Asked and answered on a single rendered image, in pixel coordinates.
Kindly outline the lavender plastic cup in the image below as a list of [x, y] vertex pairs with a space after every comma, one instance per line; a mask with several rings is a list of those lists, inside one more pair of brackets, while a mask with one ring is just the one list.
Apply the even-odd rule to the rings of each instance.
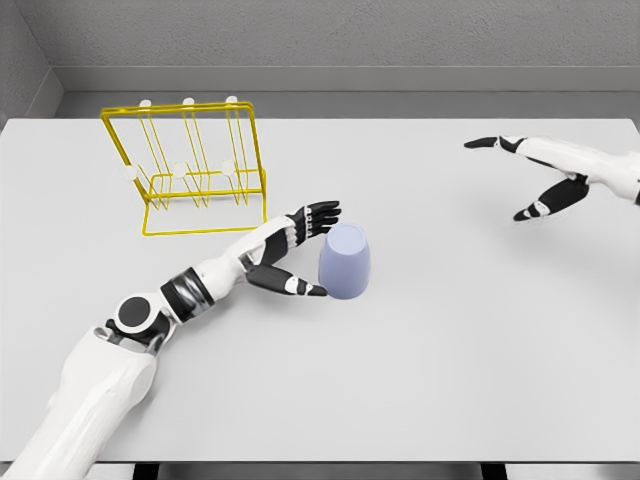
[[333, 226], [320, 254], [320, 285], [333, 298], [355, 298], [366, 290], [370, 268], [370, 249], [364, 230], [352, 223]]

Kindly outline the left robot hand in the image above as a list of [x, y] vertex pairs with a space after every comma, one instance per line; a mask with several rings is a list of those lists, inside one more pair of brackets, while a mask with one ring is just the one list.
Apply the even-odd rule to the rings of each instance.
[[303, 205], [295, 213], [274, 217], [234, 243], [228, 253], [237, 258], [247, 282], [284, 295], [327, 295], [325, 288], [310, 284], [275, 264], [309, 238], [327, 234], [338, 222], [338, 201]]

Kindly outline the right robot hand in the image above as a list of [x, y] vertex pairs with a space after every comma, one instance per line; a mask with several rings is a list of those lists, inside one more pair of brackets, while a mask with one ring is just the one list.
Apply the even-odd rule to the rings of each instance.
[[540, 136], [490, 136], [468, 141], [467, 149], [500, 148], [537, 164], [555, 169], [564, 179], [544, 191], [513, 216], [516, 222], [554, 215], [583, 200], [590, 186], [605, 185], [614, 195], [620, 186], [620, 160], [614, 155], [565, 140]]

